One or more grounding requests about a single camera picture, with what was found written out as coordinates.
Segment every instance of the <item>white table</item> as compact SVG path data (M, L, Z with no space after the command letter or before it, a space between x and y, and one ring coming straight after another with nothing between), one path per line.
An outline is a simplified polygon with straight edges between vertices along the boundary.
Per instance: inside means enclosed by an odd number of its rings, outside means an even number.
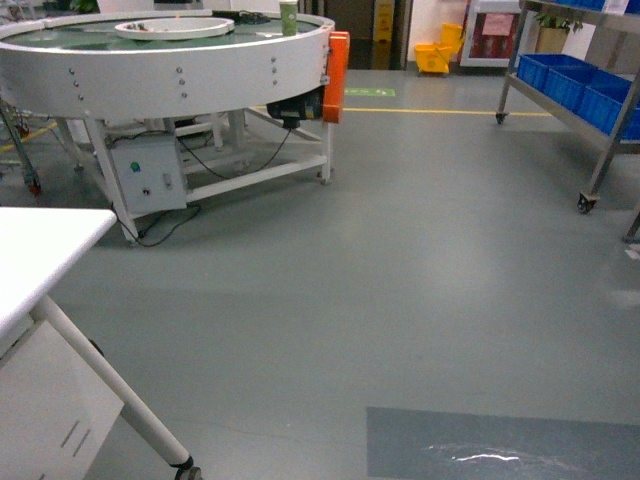
M114 223L108 210L0 208L1 478L82 479L118 415L178 469L176 479L200 478L187 450L47 296Z

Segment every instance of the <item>stainless steel shelf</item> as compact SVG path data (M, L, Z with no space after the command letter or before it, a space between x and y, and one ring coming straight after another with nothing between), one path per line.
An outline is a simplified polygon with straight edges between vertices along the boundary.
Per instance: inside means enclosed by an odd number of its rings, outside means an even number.
M640 35L640 15L614 15L610 13L598 12L595 10L585 10L568 5L558 5L556 3L539 2L536 0L521 0L520 5L532 12L549 13L560 17L580 20L583 23L605 27L620 32L635 33Z
M515 74L507 76L507 82L510 86L560 120L571 130L574 130L577 134L582 136L584 140L588 141L600 150L609 148L609 135L602 133L596 127L578 117L571 110L567 110L541 91L536 90L531 85L523 82ZM612 148L617 154L640 153L640 143L638 142L620 142L619 144L613 145Z

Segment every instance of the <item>yellow tape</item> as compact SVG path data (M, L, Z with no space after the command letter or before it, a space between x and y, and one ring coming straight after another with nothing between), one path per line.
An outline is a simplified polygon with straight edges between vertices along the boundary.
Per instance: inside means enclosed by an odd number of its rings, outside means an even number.
M369 113L421 113L431 115L495 115L494 111L483 110L419 110L413 108L354 108L345 107L345 112L369 112ZM550 117L546 112L513 112L516 117Z
M24 137L22 139L23 142L28 142L29 140L32 140L36 137L39 137L40 135L42 135L43 133L48 132L49 130L53 130L54 128L56 128L58 126L58 124L56 122L52 122L49 125L47 125L46 127L42 127L38 130L36 130L33 133L30 133L29 135L27 135L26 137ZM9 150L15 148L15 146L13 144L11 145L5 145L4 147L0 147L0 153L4 153L4 152L8 152Z

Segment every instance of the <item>paper cup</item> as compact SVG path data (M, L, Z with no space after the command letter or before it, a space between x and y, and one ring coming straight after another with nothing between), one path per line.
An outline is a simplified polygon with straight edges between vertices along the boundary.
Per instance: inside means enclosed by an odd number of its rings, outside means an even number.
M298 0L280 0L282 35L290 37L298 32Z

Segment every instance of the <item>potted plant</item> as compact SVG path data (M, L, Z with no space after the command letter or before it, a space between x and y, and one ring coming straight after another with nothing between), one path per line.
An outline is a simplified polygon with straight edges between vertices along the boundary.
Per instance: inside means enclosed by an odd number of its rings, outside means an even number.
M71 10L78 13L99 13L98 0L73 0Z
M556 17L548 13L536 15L536 22L540 26L536 52L541 53L562 53L569 32L575 33L582 28L582 22L579 20Z

